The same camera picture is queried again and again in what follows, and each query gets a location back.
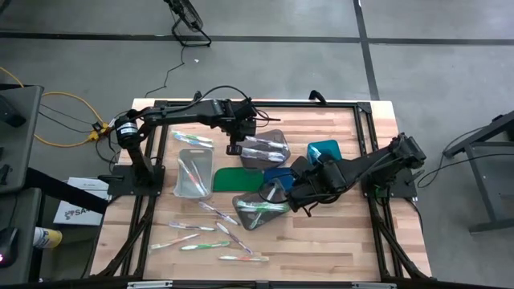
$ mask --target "teal container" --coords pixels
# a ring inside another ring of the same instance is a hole
[[[314,147],[319,150],[320,153],[331,155],[336,161],[342,160],[343,157],[341,155],[341,151],[339,150],[339,145],[335,140],[324,140],[318,141],[315,143],[310,143],[307,146],[307,159],[311,165],[316,163],[315,157],[311,155],[311,150],[309,148]]]

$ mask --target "clear plastic tray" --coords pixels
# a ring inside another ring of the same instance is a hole
[[[284,187],[277,178],[263,185],[260,193],[273,202],[282,202],[286,199]],[[232,205],[246,230],[255,230],[290,210],[287,202],[271,204],[264,201],[259,193],[236,196],[232,199]]]
[[[277,144],[282,145],[282,148],[277,148],[270,146],[269,144],[265,144],[259,141],[253,141],[252,138],[246,139],[245,141],[239,142],[238,144],[243,147],[243,149],[253,149],[257,152],[262,153],[243,153],[241,154],[241,162],[243,163],[243,168],[245,169],[269,169],[275,168],[282,165],[290,156],[291,151],[289,150],[288,143],[284,136],[284,133],[279,129],[273,129],[269,132],[261,132],[255,135],[254,138],[272,141]],[[268,159],[264,157],[266,153],[276,153],[281,154],[283,158],[281,159]]]
[[[182,149],[178,153],[177,197],[206,200],[212,195],[213,151]]]

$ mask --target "black floor stripe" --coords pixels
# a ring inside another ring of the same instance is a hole
[[[510,46],[514,39],[394,39],[368,38],[371,44]]]
[[[217,42],[270,42],[270,43],[360,43],[361,37],[329,36],[211,36]],[[60,39],[60,40],[111,40],[111,41],[176,41],[172,35],[115,35],[88,33],[39,33],[0,31],[0,39]],[[396,45],[470,45],[514,46],[514,39],[400,39],[366,38],[368,44]],[[184,35],[187,41],[204,41],[202,36]]]
[[[267,43],[359,43],[358,37],[316,36],[210,36],[215,42],[267,42]],[[0,32],[4,39],[59,39],[59,40],[113,40],[113,41],[177,41],[172,35],[110,35],[110,34],[54,34],[31,32]],[[202,36],[183,35],[184,41],[205,41]]]
[[[359,0],[353,0],[355,8],[355,16],[357,17],[357,28],[361,37],[362,58],[364,59],[364,68],[366,78],[368,80],[369,96],[371,100],[380,100],[378,95],[377,80],[375,79],[375,71],[373,70],[373,61],[371,60],[371,52],[369,51],[368,35],[364,24],[364,16],[362,15],[361,4]]]

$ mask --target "wooden table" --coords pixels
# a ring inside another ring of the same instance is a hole
[[[154,99],[135,99],[133,108],[152,106]],[[388,145],[398,134],[393,105],[389,101],[371,102],[378,145]],[[304,156],[307,144],[313,141],[334,139],[339,143],[344,158],[359,157],[357,133],[351,109],[346,108],[263,108],[270,117],[281,121],[270,123],[258,132],[281,129],[289,143],[292,155],[287,165]],[[214,140],[214,169],[239,167],[238,157],[227,156],[225,147],[228,137],[219,128],[210,129],[201,124],[174,125],[172,129]],[[365,127],[365,139],[370,149],[369,134]],[[153,156],[157,155],[158,137]],[[187,144],[168,137],[164,165],[165,187],[157,199],[153,218],[150,244],[164,242],[187,234],[190,230],[172,229],[171,220],[190,224],[213,226],[218,217],[201,209],[193,201],[177,198],[173,187],[177,180],[177,155]],[[123,151],[120,163],[130,163]],[[236,193],[214,193],[208,201],[214,207],[237,218],[231,204]],[[92,274],[108,264],[127,238],[133,210],[134,197],[120,197],[105,213],[104,224],[96,248]],[[390,202],[398,242],[422,272],[430,275],[426,249],[418,221],[418,215],[409,203],[401,199]],[[258,228],[246,231],[242,226],[226,226],[257,255],[270,258],[269,263],[242,263],[219,261],[222,254],[244,255],[237,245],[210,250],[179,251],[176,246],[149,254],[145,279],[222,279],[222,280],[295,280],[295,281],[373,281],[379,280],[377,256],[367,202],[360,187],[351,189],[329,205],[319,205],[308,218],[302,211],[289,212]],[[200,232],[199,238],[182,243],[208,243],[230,240],[221,232]],[[384,245],[388,268],[393,272],[389,246]]]

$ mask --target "gray floor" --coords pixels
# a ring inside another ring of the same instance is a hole
[[[192,3],[212,35],[358,36],[351,0]],[[370,37],[514,38],[514,2],[509,0],[361,4]],[[91,0],[87,5],[80,0],[18,0],[0,18],[0,28],[11,31],[168,34],[171,23],[159,0]],[[161,86],[165,71],[180,63],[180,50],[175,42],[0,39],[0,66],[24,83],[84,97],[107,120],[129,108],[133,98]],[[370,50],[380,97],[393,101],[400,129],[422,146],[427,170],[437,165],[441,150],[455,136],[514,109],[514,46],[372,45]],[[317,89],[329,99],[369,100],[360,44],[215,43],[211,49],[186,49],[184,61],[186,65],[170,75],[168,87],[154,97],[191,97],[196,90],[231,84],[259,98],[303,99]],[[12,80],[0,74],[0,82]],[[43,102],[93,120],[74,100],[49,96]],[[37,130],[56,142],[84,138],[44,119]],[[108,155],[103,145],[102,152]],[[55,165],[56,158],[61,165]],[[35,142],[31,165],[59,179],[108,171],[93,145],[56,149]],[[435,277],[514,287],[514,230],[474,236],[467,232],[469,226],[487,220],[469,165],[446,169],[418,193]],[[86,239],[94,238],[94,230],[77,230]],[[45,274],[54,279],[76,277],[91,245],[89,240],[61,246],[50,254]]]

